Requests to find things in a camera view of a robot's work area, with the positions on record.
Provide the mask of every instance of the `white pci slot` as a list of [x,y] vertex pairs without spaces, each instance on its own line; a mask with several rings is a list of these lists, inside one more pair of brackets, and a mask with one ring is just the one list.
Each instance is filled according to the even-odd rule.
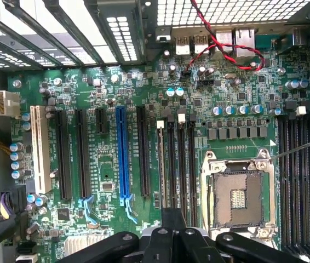
[[32,153],[36,193],[51,190],[48,121],[44,106],[31,106]]

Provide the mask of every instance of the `motherboard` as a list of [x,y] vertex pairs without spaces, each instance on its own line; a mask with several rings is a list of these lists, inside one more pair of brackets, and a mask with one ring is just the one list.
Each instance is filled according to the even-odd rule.
[[22,116],[13,177],[40,261],[141,236],[162,207],[211,238],[238,228],[279,249],[310,244],[310,148],[266,161],[310,142],[310,50],[263,55],[259,72],[206,56],[185,71],[190,59],[159,56],[9,75]]

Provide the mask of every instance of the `white power connector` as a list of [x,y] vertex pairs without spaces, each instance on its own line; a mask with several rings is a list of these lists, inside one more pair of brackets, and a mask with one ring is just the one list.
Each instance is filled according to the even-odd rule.
[[6,90],[0,90],[0,95],[4,106],[0,116],[20,117],[20,95]]

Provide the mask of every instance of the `red wire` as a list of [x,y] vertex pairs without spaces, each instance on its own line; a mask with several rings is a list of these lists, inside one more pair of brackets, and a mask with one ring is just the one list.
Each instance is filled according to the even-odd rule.
[[[196,7],[198,6],[196,0],[192,0],[192,3],[195,4]],[[200,17],[200,19],[202,20],[202,22],[203,22],[205,25],[207,25],[207,27],[208,27],[209,29],[211,29],[211,25],[210,25],[209,22],[207,22],[207,21],[205,20],[205,17],[204,17],[203,15],[201,15],[201,13],[199,13],[199,12],[197,12],[197,14],[198,14],[198,17]],[[204,49],[202,52],[200,52],[194,59],[192,59],[192,60],[190,61],[189,65],[187,66],[187,69],[188,69],[188,68],[190,67],[190,65],[193,64],[194,61],[197,60],[205,51],[211,49],[212,47],[219,46],[219,47],[223,48],[223,46],[224,46],[224,47],[234,47],[234,48],[247,48],[247,47],[244,46],[244,45],[222,44],[222,43],[220,43],[212,34],[210,34],[210,35],[211,35],[211,39],[213,40],[213,42],[214,42],[215,44],[209,46],[208,48],[205,48],[205,49]],[[265,59],[264,59],[263,56],[261,55],[261,52],[259,52],[257,49],[254,49],[254,48],[250,48],[250,49],[251,49],[252,52],[254,52],[255,54],[259,55],[259,57],[260,57],[260,59],[261,59],[261,63],[259,64],[259,66],[258,66],[257,68],[252,68],[251,66],[238,66],[238,67],[239,67],[241,70],[259,71],[259,70],[261,70],[261,69],[263,68],[263,65],[264,65],[264,63],[265,63]],[[225,59],[227,59],[227,60],[230,61],[231,63],[237,64],[237,61],[236,61],[234,58],[232,58],[232,57],[230,57],[230,56],[228,56],[228,55],[226,55],[226,54],[223,54],[223,56],[225,57]]]

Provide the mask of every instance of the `red and black wire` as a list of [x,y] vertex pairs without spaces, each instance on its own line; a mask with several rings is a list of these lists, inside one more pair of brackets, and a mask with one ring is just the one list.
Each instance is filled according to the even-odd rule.
[[[214,42],[214,44],[210,45],[209,47],[205,48],[202,52],[200,52],[194,59],[191,60],[191,62],[187,65],[187,70],[189,69],[190,65],[194,63],[194,61],[196,61],[204,52],[206,52],[207,50],[213,48],[213,47],[217,47],[218,50],[222,53],[222,55],[225,57],[226,60],[228,60],[231,64],[233,64],[234,66],[237,66],[238,68],[240,68],[241,70],[246,70],[246,71],[259,71],[263,68],[263,66],[265,65],[265,59],[262,56],[262,54],[254,48],[250,48],[250,47],[246,47],[244,45],[233,45],[233,44],[222,44],[220,43],[217,39],[216,36],[214,34],[214,32],[211,29],[211,25],[209,22],[207,22],[205,20],[205,17],[203,15],[203,13],[200,11],[200,9],[198,8],[197,2],[196,0],[191,0],[192,6],[196,9],[198,17],[200,17],[200,19],[202,20],[202,22],[204,23],[204,26],[206,28],[206,30],[210,33],[211,39]],[[228,52],[226,52],[223,47],[233,47],[235,49],[237,48],[241,48],[241,49],[247,49],[248,51],[254,52],[261,60],[260,64],[258,65],[258,67],[251,67],[251,66],[247,66],[247,65],[242,65],[237,63],[237,61],[232,58]]]

